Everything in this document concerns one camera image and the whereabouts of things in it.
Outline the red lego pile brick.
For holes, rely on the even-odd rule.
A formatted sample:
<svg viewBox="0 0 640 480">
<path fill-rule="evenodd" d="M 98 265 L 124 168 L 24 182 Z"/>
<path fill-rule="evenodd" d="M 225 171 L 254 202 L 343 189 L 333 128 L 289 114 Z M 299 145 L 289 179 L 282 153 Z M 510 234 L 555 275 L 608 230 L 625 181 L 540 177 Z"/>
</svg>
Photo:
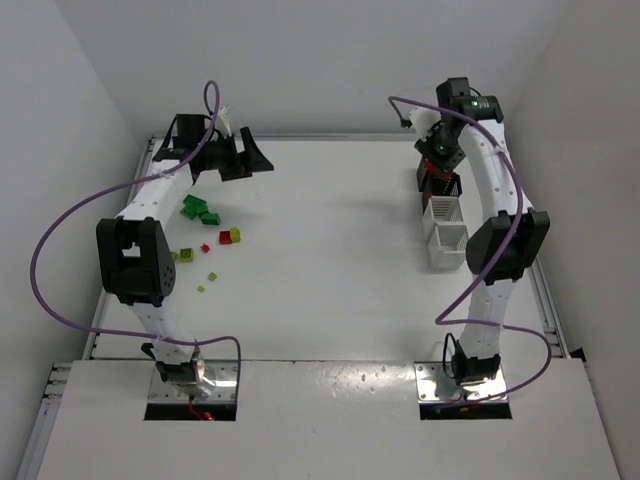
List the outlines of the red lego pile brick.
<svg viewBox="0 0 640 480">
<path fill-rule="evenodd" d="M 430 175 L 432 175 L 432 176 L 439 176 L 440 175 L 439 169 L 433 163 L 431 163 L 429 160 L 424 158 L 423 159 L 423 163 L 424 163 L 424 166 L 425 166 L 425 170 Z"/>
</svg>

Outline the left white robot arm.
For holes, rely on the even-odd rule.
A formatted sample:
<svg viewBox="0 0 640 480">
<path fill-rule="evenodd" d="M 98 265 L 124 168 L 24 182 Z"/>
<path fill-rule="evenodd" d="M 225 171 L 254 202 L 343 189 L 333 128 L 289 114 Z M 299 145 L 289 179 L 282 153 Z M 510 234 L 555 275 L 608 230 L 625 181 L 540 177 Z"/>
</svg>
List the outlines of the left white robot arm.
<svg viewBox="0 0 640 480">
<path fill-rule="evenodd" d="M 178 114 L 151 160 L 147 181 L 116 217 L 97 224 L 104 290 L 141 322 L 148 338 L 142 350 L 161 380 L 189 397 L 211 396 L 215 383 L 199 342 L 181 330 L 170 299 L 177 273 L 164 229 L 201 173 L 217 171 L 231 181 L 273 168 L 249 128 L 233 133 L 202 114 Z"/>
</svg>

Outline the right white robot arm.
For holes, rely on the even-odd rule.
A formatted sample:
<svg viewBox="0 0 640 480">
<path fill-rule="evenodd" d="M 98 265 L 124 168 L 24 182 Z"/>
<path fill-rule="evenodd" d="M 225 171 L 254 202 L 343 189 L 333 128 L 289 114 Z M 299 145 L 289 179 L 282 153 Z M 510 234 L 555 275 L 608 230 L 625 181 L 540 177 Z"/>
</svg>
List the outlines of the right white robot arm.
<svg viewBox="0 0 640 480">
<path fill-rule="evenodd" d="M 465 245 L 472 284 L 461 294 L 470 301 L 450 360 L 443 368 L 459 386 L 495 378 L 501 364 L 500 335 L 507 330 L 508 301 L 534 262 L 550 228 L 547 212 L 536 210 L 521 187 L 505 141 L 499 100 L 472 90 L 465 77 L 436 88 L 434 106 L 418 105 L 408 125 L 419 138 L 419 188 L 448 180 L 458 165 L 471 166 L 482 209 L 482 224 Z"/>
</svg>

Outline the far black mesh container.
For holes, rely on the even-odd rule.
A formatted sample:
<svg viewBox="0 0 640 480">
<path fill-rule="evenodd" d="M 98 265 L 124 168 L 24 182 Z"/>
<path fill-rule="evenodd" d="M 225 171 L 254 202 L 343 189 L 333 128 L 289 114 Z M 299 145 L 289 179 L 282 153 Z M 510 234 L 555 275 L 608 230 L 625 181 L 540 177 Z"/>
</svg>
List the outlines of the far black mesh container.
<svg viewBox="0 0 640 480">
<path fill-rule="evenodd" d="M 439 176 L 432 176 L 425 170 L 423 159 L 420 160 L 416 171 L 418 190 L 420 192 L 423 192 L 433 179 L 439 179 Z"/>
</svg>

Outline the black mesh container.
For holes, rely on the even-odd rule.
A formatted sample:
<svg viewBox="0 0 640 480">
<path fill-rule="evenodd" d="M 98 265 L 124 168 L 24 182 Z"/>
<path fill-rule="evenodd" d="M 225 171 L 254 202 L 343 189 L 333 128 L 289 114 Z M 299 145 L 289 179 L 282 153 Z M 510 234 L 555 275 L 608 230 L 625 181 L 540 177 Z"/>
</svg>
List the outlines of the black mesh container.
<svg viewBox="0 0 640 480">
<path fill-rule="evenodd" d="M 421 193 L 422 210 L 425 211 L 433 196 L 436 197 L 460 197 L 462 195 L 461 177 L 452 172 L 446 178 L 440 178 L 426 173 L 418 181 Z"/>
<path fill-rule="evenodd" d="M 425 170 L 423 159 L 420 160 L 416 171 L 418 190 L 420 192 L 423 192 L 433 179 L 439 179 L 439 176 L 432 176 Z"/>
</svg>

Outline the white mesh container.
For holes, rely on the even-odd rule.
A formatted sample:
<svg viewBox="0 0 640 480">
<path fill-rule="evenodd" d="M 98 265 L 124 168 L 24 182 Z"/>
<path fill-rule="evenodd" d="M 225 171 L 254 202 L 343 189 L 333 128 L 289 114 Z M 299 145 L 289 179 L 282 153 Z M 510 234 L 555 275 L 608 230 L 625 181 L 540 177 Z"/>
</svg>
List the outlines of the white mesh container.
<svg viewBox="0 0 640 480">
<path fill-rule="evenodd" d="M 454 196 L 431 196 L 422 216 L 425 239 L 428 240 L 437 226 L 463 224 L 464 217 L 460 200 Z"/>
<path fill-rule="evenodd" d="M 438 224 L 428 242 L 430 267 L 434 270 L 458 270 L 466 261 L 469 239 L 464 223 Z"/>
</svg>

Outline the yellow-green lego cube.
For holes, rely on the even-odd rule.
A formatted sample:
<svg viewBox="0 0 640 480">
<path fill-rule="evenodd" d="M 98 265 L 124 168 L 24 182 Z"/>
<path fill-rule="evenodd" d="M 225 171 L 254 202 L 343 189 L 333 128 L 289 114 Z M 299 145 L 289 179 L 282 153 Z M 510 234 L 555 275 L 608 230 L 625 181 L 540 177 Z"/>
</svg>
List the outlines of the yellow-green lego cube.
<svg viewBox="0 0 640 480">
<path fill-rule="evenodd" d="M 241 241 L 241 232 L 237 227 L 230 228 L 230 237 L 233 243 L 239 243 Z"/>
</svg>

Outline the near white mesh container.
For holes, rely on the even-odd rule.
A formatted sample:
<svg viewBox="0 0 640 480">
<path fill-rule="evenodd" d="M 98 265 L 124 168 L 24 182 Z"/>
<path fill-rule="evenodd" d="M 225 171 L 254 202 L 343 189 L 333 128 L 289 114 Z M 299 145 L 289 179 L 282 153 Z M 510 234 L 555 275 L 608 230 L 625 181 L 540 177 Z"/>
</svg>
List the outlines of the near white mesh container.
<svg viewBox="0 0 640 480">
<path fill-rule="evenodd" d="M 428 242 L 430 267 L 434 270 L 458 270 L 466 261 L 469 239 L 464 223 L 438 224 Z"/>
</svg>

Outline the lime lego brick with hole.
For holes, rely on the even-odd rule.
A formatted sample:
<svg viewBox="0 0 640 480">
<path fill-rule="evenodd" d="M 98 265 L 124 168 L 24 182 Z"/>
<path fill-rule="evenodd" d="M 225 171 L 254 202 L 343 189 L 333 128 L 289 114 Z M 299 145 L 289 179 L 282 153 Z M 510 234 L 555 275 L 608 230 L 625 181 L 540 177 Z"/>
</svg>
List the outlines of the lime lego brick with hole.
<svg viewBox="0 0 640 480">
<path fill-rule="evenodd" d="M 194 252 L 192 248 L 183 248 L 179 250 L 179 260 L 181 262 L 192 262 L 194 258 Z"/>
</svg>

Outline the right aluminium frame rail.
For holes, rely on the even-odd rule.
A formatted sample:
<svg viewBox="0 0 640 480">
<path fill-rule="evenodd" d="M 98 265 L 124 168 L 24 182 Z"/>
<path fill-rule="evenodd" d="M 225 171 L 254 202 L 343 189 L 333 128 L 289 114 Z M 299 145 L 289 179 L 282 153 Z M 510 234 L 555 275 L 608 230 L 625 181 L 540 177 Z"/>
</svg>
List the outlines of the right aluminium frame rail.
<svg viewBox="0 0 640 480">
<path fill-rule="evenodd" d="M 561 320 L 550 288 L 546 272 L 539 259 L 531 266 L 531 282 L 536 293 L 538 308 L 542 318 L 545 337 L 551 344 L 554 358 L 568 359 L 571 357 L 566 342 Z"/>
</svg>

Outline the aluminium frame rail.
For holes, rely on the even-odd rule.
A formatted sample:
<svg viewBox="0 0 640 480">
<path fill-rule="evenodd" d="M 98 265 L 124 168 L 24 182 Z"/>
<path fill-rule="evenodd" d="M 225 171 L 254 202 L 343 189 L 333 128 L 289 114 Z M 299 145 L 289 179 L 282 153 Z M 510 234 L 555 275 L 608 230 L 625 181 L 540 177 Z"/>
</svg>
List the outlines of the aluminium frame rail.
<svg viewBox="0 0 640 480">
<path fill-rule="evenodd" d="M 545 337 L 551 344 L 554 358 L 568 359 L 571 357 L 566 342 L 561 320 L 550 288 L 546 272 L 539 259 L 531 266 L 531 282 L 536 293 L 538 308 L 542 318 Z"/>
<path fill-rule="evenodd" d="M 156 139 L 151 137 L 144 143 L 141 153 L 136 160 L 135 173 L 133 179 L 137 180 L 143 176 L 148 167 L 151 154 L 154 150 Z M 91 320 L 86 320 L 83 326 L 88 328 L 98 328 L 101 324 L 102 315 L 106 308 L 106 293 L 101 292 L 92 313 Z M 96 346 L 98 339 L 96 332 L 82 332 L 86 334 L 83 343 L 81 360 L 89 360 Z M 43 393 L 40 399 L 38 411 L 35 415 L 34 425 L 24 453 L 19 464 L 18 472 L 15 479 L 37 479 L 44 461 L 46 450 L 52 436 L 55 421 L 57 419 L 61 402 L 63 399 L 65 387 L 71 373 L 73 361 L 58 361 L 52 363 L 48 373 Z"/>
</svg>

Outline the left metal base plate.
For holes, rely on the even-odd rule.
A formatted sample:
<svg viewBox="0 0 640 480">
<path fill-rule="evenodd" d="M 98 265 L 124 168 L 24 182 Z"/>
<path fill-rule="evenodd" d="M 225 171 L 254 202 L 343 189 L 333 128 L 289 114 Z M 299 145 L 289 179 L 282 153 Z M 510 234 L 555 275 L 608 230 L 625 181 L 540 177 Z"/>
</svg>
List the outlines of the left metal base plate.
<svg viewBox="0 0 640 480">
<path fill-rule="evenodd" d="M 183 382 L 176 386 L 163 382 L 154 370 L 148 390 L 150 404 L 186 404 L 193 398 L 195 404 L 231 405 L 236 398 L 237 366 L 232 362 L 200 360 L 196 367 L 199 383 L 195 386 Z"/>
</svg>

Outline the metal base plate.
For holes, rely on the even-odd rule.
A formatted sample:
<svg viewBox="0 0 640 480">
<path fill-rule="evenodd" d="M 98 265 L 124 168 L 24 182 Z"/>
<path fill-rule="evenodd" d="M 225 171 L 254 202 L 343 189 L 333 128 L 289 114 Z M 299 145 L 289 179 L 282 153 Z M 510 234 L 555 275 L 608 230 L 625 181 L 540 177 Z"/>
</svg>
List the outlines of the metal base plate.
<svg viewBox="0 0 640 480">
<path fill-rule="evenodd" d="M 453 402 L 507 402 L 502 369 L 492 379 L 457 385 L 437 362 L 414 364 L 418 400 L 421 404 Z"/>
<path fill-rule="evenodd" d="M 154 370 L 148 390 L 150 404 L 186 404 L 193 398 L 195 404 L 231 405 L 236 398 L 237 366 L 232 362 L 200 360 L 196 367 L 199 383 L 195 386 L 183 382 L 176 386 L 163 382 Z"/>
</svg>

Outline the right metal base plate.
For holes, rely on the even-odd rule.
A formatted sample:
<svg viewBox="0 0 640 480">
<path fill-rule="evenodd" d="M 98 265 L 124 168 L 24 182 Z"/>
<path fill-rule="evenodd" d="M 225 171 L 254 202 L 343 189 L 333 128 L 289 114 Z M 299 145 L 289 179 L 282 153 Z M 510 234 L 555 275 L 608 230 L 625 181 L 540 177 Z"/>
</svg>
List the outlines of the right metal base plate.
<svg viewBox="0 0 640 480">
<path fill-rule="evenodd" d="M 457 385 L 437 362 L 414 364 L 418 400 L 421 404 L 453 402 L 507 402 L 502 369 L 492 379 Z"/>
</svg>

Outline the left aluminium frame rail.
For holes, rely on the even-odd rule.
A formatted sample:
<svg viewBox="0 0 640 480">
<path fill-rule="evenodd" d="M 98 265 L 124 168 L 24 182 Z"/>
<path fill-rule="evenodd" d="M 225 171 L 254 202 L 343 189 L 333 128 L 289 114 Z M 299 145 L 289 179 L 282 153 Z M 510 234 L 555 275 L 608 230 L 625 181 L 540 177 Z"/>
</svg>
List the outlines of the left aluminium frame rail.
<svg viewBox="0 0 640 480">
<path fill-rule="evenodd" d="M 151 137 L 144 143 L 141 153 L 136 160 L 135 173 L 133 179 L 137 180 L 143 176 L 148 167 L 151 154 L 154 150 L 156 139 Z M 101 324 L 102 315 L 106 308 L 106 293 L 101 292 L 92 313 L 91 320 L 86 320 L 83 326 L 88 328 L 98 328 Z M 96 332 L 82 332 L 86 334 L 83 343 L 81 360 L 89 360 L 96 346 L 98 339 Z M 73 361 L 58 361 L 52 363 L 48 373 L 43 393 L 40 399 L 38 411 L 35 415 L 34 425 L 24 453 L 19 464 L 18 472 L 15 479 L 37 479 L 44 461 L 46 450 L 52 436 L 55 421 L 57 419 L 61 402 L 63 399 L 65 387 L 71 373 Z"/>
</svg>

